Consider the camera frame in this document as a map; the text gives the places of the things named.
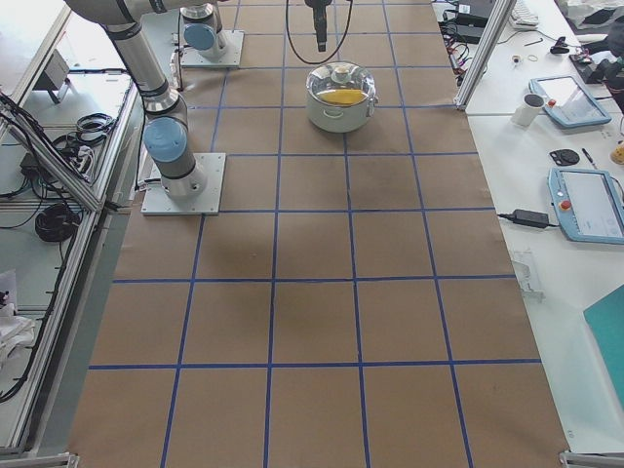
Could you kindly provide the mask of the glass pot lid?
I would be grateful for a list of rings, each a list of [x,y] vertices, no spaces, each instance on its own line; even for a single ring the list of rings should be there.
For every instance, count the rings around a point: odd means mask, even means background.
[[[309,96],[318,102],[348,107],[376,99],[372,74],[349,61],[325,63],[312,70],[306,79]]]

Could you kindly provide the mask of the pale green metal pot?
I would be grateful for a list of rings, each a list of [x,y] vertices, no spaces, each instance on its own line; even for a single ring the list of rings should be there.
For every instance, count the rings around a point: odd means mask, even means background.
[[[306,89],[306,113],[308,119],[318,128],[345,134],[360,129],[368,122],[378,104],[376,99],[366,100],[354,106],[341,107],[318,102],[308,95]]]

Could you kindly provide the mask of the white mug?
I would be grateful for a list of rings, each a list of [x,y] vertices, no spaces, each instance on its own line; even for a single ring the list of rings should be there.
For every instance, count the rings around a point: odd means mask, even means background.
[[[521,104],[511,117],[514,125],[527,128],[545,105],[545,98],[542,95],[528,93],[523,96]]]

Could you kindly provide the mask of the far blue teach pendant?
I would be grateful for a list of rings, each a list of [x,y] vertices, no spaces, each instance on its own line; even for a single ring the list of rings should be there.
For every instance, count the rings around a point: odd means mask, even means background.
[[[545,113],[560,127],[574,129],[611,121],[585,84],[571,75],[533,78],[528,88],[545,99]]]

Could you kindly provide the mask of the blue teach pendant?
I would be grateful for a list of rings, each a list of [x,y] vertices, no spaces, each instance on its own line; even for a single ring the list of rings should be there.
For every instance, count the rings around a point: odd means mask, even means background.
[[[545,99],[545,113],[560,127],[574,129],[611,121],[585,84],[571,75],[533,78],[528,88]]]
[[[623,244],[623,204],[609,172],[552,168],[547,186],[570,241]]]

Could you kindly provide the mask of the black round desk object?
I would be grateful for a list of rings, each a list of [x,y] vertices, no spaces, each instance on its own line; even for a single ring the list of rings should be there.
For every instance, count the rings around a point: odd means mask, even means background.
[[[573,166],[578,164],[580,161],[579,154],[576,151],[568,148],[550,151],[549,156],[551,157],[553,162],[560,167]]]

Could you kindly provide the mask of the black power adapter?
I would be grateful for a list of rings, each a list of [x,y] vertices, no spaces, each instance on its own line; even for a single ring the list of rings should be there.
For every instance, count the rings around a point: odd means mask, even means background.
[[[550,219],[547,214],[523,209],[515,209],[512,212],[512,222],[540,229],[551,226]]]

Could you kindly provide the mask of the yellow toy on desk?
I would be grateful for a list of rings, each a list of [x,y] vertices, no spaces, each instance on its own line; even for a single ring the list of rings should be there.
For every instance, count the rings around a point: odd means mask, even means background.
[[[610,153],[610,159],[617,165],[624,164],[624,144],[618,144]]]

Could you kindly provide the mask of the near blue teach pendant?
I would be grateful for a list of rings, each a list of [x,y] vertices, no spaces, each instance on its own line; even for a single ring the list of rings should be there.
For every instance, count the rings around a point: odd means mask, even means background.
[[[609,172],[552,168],[547,186],[570,241],[623,244],[623,204]]]

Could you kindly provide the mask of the teal board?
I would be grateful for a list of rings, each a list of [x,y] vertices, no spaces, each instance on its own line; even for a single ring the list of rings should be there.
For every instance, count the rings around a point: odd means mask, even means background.
[[[584,318],[600,349],[615,393],[623,402],[623,287],[588,307]]]

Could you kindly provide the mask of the aluminium frame post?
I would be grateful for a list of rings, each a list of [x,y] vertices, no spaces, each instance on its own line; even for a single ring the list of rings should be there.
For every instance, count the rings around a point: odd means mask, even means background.
[[[454,104],[457,109],[465,110],[472,95],[476,91],[485,73],[488,60],[504,29],[507,19],[511,15],[515,3],[515,0],[497,0],[494,2],[477,52],[471,60],[468,71],[463,76],[462,84],[454,99]]]

